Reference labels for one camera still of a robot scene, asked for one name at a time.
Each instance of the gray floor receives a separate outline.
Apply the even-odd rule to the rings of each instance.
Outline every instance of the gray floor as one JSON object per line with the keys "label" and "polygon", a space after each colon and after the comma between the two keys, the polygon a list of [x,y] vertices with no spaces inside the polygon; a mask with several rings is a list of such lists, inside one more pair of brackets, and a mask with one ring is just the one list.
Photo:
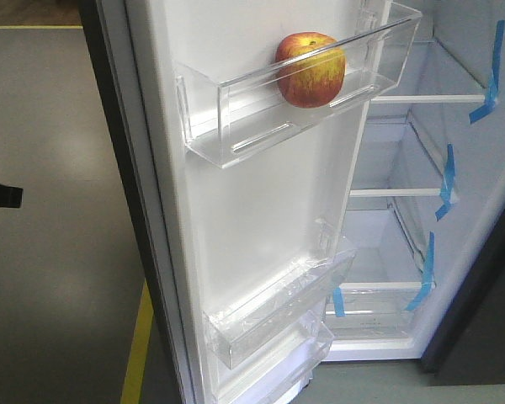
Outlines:
{"label": "gray floor", "polygon": [[505,404],[505,385],[434,385],[417,361],[322,364],[291,404]]}
{"label": "gray floor", "polygon": [[80,29],[0,30],[0,403],[119,402],[143,274]]}

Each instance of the apple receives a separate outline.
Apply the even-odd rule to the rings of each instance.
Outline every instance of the apple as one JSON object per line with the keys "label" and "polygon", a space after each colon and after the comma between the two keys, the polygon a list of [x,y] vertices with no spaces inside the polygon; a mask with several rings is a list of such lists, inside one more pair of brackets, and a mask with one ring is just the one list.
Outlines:
{"label": "apple", "polygon": [[[318,32],[300,32],[284,38],[275,61],[303,55],[336,42]],[[340,47],[292,63],[277,72],[277,84],[284,99],[301,108],[321,107],[333,100],[343,86],[346,56]]]}

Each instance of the yellow stripe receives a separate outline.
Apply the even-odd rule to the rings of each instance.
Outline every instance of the yellow stripe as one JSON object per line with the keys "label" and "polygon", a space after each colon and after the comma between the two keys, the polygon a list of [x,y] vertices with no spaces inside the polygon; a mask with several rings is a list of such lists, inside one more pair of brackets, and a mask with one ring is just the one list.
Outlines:
{"label": "yellow stripe", "polygon": [[82,29],[81,25],[0,25],[0,29]]}
{"label": "yellow stripe", "polygon": [[142,287],[141,303],[136,317],[135,333],[131,343],[120,404],[138,404],[141,399],[142,378],[144,377],[152,321],[153,307],[145,281]]}

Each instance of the blue painter's tape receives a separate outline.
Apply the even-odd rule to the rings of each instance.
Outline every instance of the blue painter's tape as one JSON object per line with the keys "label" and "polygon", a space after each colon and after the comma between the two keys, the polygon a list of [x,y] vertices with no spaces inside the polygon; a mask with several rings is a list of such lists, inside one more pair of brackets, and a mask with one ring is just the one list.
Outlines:
{"label": "blue painter's tape", "polygon": [[442,217],[447,215],[453,206],[451,203],[451,195],[453,193],[453,187],[455,186],[455,155],[453,152],[453,145],[450,143],[447,145],[447,162],[445,163],[444,170],[444,181],[441,185],[441,190],[439,191],[439,196],[444,202],[443,206],[436,211],[436,220],[439,221]]}
{"label": "blue painter's tape", "polygon": [[340,288],[333,291],[333,304],[335,305],[335,316],[345,317],[343,292]]}
{"label": "blue painter's tape", "polygon": [[470,123],[473,124],[492,113],[497,106],[499,95],[499,71],[502,59],[503,36],[505,34],[505,20],[499,20],[496,24],[496,38],[492,52],[492,73],[488,80],[488,89],[485,94],[485,103],[470,113]]}
{"label": "blue painter's tape", "polygon": [[424,260],[423,280],[419,293],[407,305],[406,310],[413,311],[419,307],[421,302],[430,294],[434,281],[434,233],[430,232],[428,239],[427,257]]}

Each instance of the refrigerator compartment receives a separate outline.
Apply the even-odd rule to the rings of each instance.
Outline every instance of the refrigerator compartment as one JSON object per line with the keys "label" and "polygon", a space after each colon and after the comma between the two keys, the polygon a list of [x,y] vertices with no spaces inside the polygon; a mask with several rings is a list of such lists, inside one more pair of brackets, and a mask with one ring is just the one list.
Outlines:
{"label": "refrigerator compartment", "polygon": [[410,239],[395,208],[351,210],[343,234],[358,251],[347,278],[339,285],[344,316],[337,317],[332,297],[326,324],[337,340],[407,338],[412,320],[408,304],[422,287],[423,252]]}
{"label": "refrigerator compartment", "polygon": [[332,263],[313,267],[295,263],[288,273],[241,306],[205,314],[208,346],[229,369],[236,368],[332,293],[343,281],[354,255],[353,244],[340,237]]}
{"label": "refrigerator compartment", "polygon": [[308,311],[235,369],[218,359],[213,404],[271,404],[327,356],[332,333],[319,316]]}
{"label": "refrigerator compartment", "polygon": [[443,176],[430,152],[409,123],[369,121],[350,197],[439,196]]}
{"label": "refrigerator compartment", "polygon": [[[286,61],[249,71],[243,68],[242,74],[220,78],[217,70],[211,74],[203,70],[202,65],[191,66],[178,60],[175,70],[187,148],[218,167],[230,167],[311,128],[326,117],[395,87],[421,14],[385,0],[352,0],[347,7],[357,12],[352,11],[356,14],[352,26],[342,29],[346,37]],[[316,12],[327,15],[332,11],[318,8]],[[303,25],[303,30],[311,30],[306,29],[309,24]],[[297,29],[292,25],[288,34],[299,32]],[[322,31],[322,25],[316,30]],[[346,57],[344,82],[336,98],[311,109],[298,108],[284,100],[278,90],[278,74],[300,74],[326,63],[317,60],[335,48],[342,49]],[[270,54],[267,59],[273,60],[275,49],[276,44],[273,48],[271,45],[264,47],[263,51]],[[221,62],[231,65],[234,61],[227,57]]]}
{"label": "refrigerator compartment", "polygon": [[406,308],[417,296],[421,286],[393,290],[377,289],[381,285],[370,285],[369,289],[352,289],[341,285],[344,301],[344,316],[335,315],[330,300],[326,306],[326,325],[338,341],[409,338],[413,312]]}
{"label": "refrigerator compartment", "polygon": [[416,40],[398,86],[372,100],[369,117],[404,117],[415,104],[482,104],[484,93],[440,42]]}

